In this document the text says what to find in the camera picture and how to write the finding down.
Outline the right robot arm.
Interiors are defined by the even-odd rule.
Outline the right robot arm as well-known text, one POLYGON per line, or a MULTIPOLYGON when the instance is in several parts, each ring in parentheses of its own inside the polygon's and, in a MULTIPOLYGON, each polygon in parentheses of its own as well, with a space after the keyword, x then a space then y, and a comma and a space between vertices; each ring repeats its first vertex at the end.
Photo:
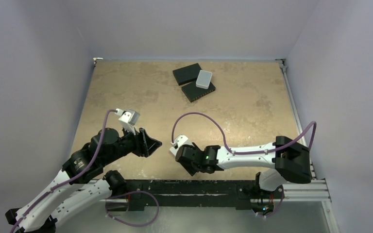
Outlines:
POLYGON ((237 167, 264 167, 256 176, 254 193, 266 197, 285 182, 306 184, 312 181, 310 149, 286 136, 274 142, 252 147, 207 146, 203 150, 185 135, 179 135, 170 147, 175 161, 191 175, 212 174, 237 167))

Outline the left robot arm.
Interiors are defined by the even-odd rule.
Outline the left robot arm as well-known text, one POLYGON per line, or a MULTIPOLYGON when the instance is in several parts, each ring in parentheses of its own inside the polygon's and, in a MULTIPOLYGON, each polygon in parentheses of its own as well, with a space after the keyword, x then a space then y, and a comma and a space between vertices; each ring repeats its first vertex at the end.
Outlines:
POLYGON ((113 128, 102 128, 62 165, 51 183, 30 203, 6 212, 12 233, 54 233, 75 214, 102 200, 148 194, 130 190, 117 170, 104 172, 110 163, 128 155, 149 157, 162 142, 141 128, 120 136, 113 128))

